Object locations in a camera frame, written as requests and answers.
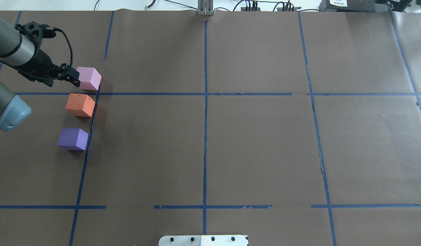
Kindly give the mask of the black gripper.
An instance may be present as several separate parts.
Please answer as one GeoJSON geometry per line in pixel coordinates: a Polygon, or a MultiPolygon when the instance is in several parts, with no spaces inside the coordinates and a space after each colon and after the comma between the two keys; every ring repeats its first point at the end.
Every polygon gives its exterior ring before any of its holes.
{"type": "Polygon", "coordinates": [[[26,79],[38,81],[47,86],[53,86],[53,78],[59,74],[62,74],[59,76],[59,80],[71,84],[81,83],[79,80],[80,73],[77,70],[69,64],[62,64],[61,66],[53,64],[51,58],[43,50],[38,50],[28,63],[20,66],[20,70],[24,71],[20,74],[26,79]]]}

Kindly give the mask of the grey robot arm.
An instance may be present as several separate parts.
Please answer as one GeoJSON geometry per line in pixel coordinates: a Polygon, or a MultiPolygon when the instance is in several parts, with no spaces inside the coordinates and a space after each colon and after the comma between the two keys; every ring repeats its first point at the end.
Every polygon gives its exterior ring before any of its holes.
{"type": "MultiPolygon", "coordinates": [[[[37,22],[9,24],[0,16],[0,64],[31,82],[52,87],[55,80],[79,87],[79,72],[73,68],[73,49],[68,36],[57,27],[37,22]],[[42,48],[44,39],[61,33],[70,52],[69,63],[54,64],[42,48]]],[[[31,107],[0,81],[0,131],[10,132],[32,113],[31,107]]]]}

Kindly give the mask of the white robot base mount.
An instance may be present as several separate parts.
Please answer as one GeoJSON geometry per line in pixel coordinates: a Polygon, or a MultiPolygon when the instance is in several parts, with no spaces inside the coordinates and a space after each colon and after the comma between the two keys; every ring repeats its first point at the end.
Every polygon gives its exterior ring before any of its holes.
{"type": "Polygon", "coordinates": [[[165,235],[159,246],[248,246],[247,235],[165,235]]]}

